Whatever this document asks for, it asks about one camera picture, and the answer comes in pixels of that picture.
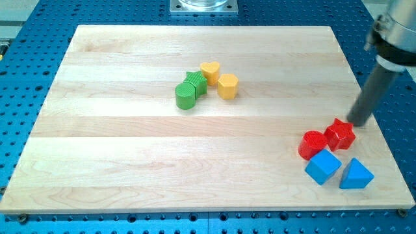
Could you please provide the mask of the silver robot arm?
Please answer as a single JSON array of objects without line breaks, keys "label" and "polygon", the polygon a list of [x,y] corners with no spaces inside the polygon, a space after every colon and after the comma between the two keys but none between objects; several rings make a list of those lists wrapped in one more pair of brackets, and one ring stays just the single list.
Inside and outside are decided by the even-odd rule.
[{"label": "silver robot arm", "polygon": [[364,50],[374,47],[377,63],[392,72],[415,66],[415,0],[390,1],[372,24]]}]

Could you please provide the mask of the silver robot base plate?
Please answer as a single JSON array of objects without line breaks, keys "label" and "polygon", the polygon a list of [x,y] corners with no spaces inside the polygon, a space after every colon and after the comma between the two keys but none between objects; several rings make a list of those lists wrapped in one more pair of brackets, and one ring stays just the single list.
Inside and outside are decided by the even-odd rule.
[{"label": "silver robot base plate", "polygon": [[236,15],[237,0],[169,0],[171,15]]}]

